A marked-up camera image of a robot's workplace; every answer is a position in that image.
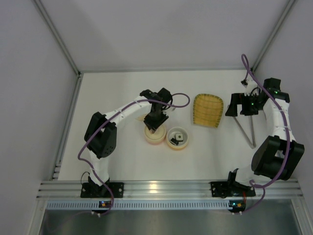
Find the cream lid orange label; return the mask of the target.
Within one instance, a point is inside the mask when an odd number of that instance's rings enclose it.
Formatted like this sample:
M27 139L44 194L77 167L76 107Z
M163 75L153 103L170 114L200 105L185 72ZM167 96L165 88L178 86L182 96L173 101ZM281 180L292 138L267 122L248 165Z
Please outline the cream lid orange label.
M146 115L142 115L136 118L138 121L143 121L145 119Z

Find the cream lid pink label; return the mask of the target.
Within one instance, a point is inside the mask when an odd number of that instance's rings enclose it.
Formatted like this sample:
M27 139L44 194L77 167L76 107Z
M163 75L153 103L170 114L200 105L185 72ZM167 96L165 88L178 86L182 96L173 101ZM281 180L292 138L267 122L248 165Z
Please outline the cream lid pink label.
M150 131L147 127L144 128L144 137L151 138L151 139L159 139L166 136L166 126L163 124L161 125L154 133Z

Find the salmon sushi roll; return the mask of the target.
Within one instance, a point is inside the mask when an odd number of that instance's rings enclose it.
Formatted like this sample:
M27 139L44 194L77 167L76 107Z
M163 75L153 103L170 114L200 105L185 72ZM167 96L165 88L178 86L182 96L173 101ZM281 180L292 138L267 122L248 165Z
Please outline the salmon sushi roll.
M179 141L177 141L175 138L171 138L170 142L171 142L173 145L176 145L176 146L178 146L178 144L179 144Z

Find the green sushi roll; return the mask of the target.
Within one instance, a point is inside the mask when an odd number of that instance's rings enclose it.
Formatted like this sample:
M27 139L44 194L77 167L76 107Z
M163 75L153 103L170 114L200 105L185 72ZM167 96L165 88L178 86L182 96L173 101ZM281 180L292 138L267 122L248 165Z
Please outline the green sushi roll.
M175 140L177 140L178 142L184 141L183 133L175 133Z

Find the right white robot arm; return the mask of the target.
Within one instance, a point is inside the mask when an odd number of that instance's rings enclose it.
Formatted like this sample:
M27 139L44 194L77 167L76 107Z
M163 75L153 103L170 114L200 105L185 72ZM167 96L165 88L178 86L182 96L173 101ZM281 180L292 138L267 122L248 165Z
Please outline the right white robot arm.
M271 180L288 180L304 154L304 145L297 143L289 121L290 97L280 89L281 81L266 79L263 85L251 78L242 81L243 93L231 95L225 115L252 117L263 111L267 123L267 137L252 157L252 162L238 170L241 183L251 181L255 175Z

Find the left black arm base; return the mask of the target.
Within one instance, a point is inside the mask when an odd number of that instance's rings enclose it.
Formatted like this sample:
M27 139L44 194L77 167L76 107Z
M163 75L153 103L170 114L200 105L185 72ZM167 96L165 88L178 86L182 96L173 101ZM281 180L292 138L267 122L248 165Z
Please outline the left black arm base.
M108 184L114 198L123 198L124 183L123 182L110 182ZM81 198L111 198L111 193L102 185L92 183L83 183L81 189Z

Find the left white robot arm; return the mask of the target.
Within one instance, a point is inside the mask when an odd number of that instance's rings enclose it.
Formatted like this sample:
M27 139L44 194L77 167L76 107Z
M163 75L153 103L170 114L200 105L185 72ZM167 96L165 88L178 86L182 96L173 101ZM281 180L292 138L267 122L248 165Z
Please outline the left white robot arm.
M172 107L173 95L165 88L159 92L147 89L134 101L106 114L96 112L87 127L85 145L78 159L82 160L83 150L89 151L90 160L84 160L91 168L89 185L96 191L106 190L109 186L109 156L117 145L119 129L133 119L143 117L149 134L155 134L169 118L165 110Z

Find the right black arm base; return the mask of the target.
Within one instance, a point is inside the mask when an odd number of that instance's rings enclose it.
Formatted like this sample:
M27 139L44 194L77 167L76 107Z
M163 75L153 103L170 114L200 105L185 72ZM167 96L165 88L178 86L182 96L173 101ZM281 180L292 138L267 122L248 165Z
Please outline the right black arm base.
M228 181L210 182L212 197L254 197L256 192L254 188L242 185L238 182L230 183Z

